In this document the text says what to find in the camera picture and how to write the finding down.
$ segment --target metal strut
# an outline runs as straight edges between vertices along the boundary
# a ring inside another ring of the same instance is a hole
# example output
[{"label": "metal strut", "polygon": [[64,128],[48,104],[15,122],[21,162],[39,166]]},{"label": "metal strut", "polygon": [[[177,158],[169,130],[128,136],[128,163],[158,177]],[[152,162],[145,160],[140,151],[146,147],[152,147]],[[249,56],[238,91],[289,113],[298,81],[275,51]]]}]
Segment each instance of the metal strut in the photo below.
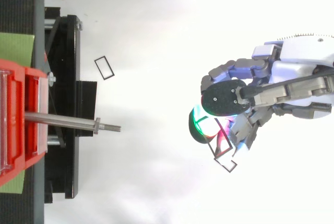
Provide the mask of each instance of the metal strut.
[{"label": "metal strut", "polygon": [[107,130],[113,132],[121,131],[120,126],[100,123],[100,118],[97,118],[94,121],[94,120],[87,120],[82,118],[75,118],[75,117],[61,116],[47,113],[25,112],[25,120],[53,126],[62,126],[62,127],[75,128],[81,130],[89,130],[89,131],[94,131],[95,134],[97,134],[99,130]]}]

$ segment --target red container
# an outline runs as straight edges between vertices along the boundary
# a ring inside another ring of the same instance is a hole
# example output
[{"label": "red container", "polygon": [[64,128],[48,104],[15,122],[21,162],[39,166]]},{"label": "red container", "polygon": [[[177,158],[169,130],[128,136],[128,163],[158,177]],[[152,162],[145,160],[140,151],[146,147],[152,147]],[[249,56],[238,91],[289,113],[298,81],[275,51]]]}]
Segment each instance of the red container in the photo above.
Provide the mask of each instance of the red container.
[{"label": "red container", "polygon": [[0,186],[47,151],[47,125],[25,122],[25,111],[47,113],[45,73],[0,60]]},{"label": "red container", "polygon": [[0,60],[0,186],[26,168],[25,68]]},{"label": "red container", "polygon": [[[45,73],[26,68],[25,111],[48,113],[49,81]],[[25,123],[26,168],[38,162],[47,151],[47,125]]]}]

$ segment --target screw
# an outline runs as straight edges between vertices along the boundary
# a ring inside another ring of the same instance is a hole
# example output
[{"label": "screw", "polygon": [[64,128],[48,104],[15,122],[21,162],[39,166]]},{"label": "screw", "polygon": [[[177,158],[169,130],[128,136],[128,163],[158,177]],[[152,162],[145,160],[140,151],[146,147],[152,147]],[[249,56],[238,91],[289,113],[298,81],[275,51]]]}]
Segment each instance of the screw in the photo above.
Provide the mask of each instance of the screw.
[{"label": "screw", "polygon": [[100,130],[113,131],[113,132],[120,132],[122,127],[121,126],[115,126],[115,125],[108,125],[108,124],[100,124],[99,129]]},{"label": "screw", "polygon": [[52,87],[53,83],[57,81],[56,77],[53,76],[53,72],[49,72],[47,75],[47,78],[49,79],[49,86]]},{"label": "screw", "polygon": [[83,26],[84,26],[84,25],[83,25],[82,21],[79,21],[78,24],[77,24],[77,26],[78,26],[78,30],[79,30],[79,31],[83,31],[83,29],[84,29]]}]

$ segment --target metal rod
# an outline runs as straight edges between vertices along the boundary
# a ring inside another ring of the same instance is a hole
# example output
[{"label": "metal rod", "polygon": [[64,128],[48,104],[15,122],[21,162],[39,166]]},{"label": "metal rod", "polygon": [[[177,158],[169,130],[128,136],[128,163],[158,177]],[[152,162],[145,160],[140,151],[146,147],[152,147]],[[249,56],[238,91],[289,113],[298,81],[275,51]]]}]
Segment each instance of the metal rod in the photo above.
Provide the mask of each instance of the metal rod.
[{"label": "metal rod", "polygon": [[94,120],[87,120],[82,118],[46,114],[46,113],[31,113],[25,112],[25,120],[33,121],[47,125],[62,126],[68,128],[75,128],[81,130],[94,131],[95,134],[100,130],[120,132],[121,127],[115,125],[108,125],[100,123],[100,118]]},{"label": "metal rod", "polygon": [[51,30],[53,28],[53,24],[55,23],[55,19],[46,19],[44,20],[44,28]]},{"label": "metal rod", "polygon": [[60,141],[57,135],[49,135],[47,137],[47,145],[48,146],[60,146]]}]

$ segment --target robotic hand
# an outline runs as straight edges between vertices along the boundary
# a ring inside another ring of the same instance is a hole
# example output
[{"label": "robotic hand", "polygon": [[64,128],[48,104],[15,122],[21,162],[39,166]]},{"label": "robotic hand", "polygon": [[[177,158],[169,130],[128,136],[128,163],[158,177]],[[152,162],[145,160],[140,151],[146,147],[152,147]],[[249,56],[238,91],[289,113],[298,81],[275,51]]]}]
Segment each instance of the robotic hand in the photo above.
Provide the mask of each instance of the robotic hand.
[{"label": "robotic hand", "polygon": [[315,119],[331,113],[333,65],[332,36],[296,34],[257,46],[252,59],[228,61],[203,77],[190,133],[231,172],[273,114]]}]

